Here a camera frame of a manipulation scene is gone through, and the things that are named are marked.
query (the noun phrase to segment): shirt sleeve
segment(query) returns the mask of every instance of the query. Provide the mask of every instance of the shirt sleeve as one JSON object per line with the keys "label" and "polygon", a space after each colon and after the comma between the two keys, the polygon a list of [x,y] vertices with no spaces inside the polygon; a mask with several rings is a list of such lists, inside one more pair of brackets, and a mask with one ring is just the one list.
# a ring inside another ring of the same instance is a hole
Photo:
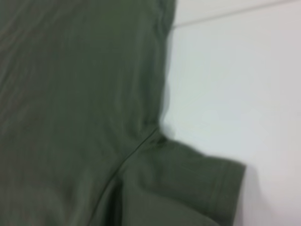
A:
{"label": "shirt sleeve", "polygon": [[243,165],[156,134],[123,170],[125,225],[233,225]]}

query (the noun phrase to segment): t-shirt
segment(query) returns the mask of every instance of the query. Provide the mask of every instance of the t-shirt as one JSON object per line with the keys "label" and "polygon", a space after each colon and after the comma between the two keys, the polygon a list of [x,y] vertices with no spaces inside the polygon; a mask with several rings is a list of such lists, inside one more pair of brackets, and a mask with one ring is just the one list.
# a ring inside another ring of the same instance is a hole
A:
{"label": "t-shirt", "polygon": [[159,129],[174,8],[0,0],[1,226],[232,225],[244,167]]}

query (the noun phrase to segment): white surface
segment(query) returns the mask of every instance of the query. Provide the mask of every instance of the white surface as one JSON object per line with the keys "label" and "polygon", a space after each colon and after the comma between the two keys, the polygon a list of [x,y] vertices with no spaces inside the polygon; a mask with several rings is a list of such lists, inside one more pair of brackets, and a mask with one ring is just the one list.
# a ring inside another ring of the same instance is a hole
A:
{"label": "white surface", "polygon": [[236,225],[300,226],[301,2],[175,29],[168,74],[164,127],[248,165]]}
{"label": "white surface", "polygon": [[296,0],[177,0],[175,25]]}

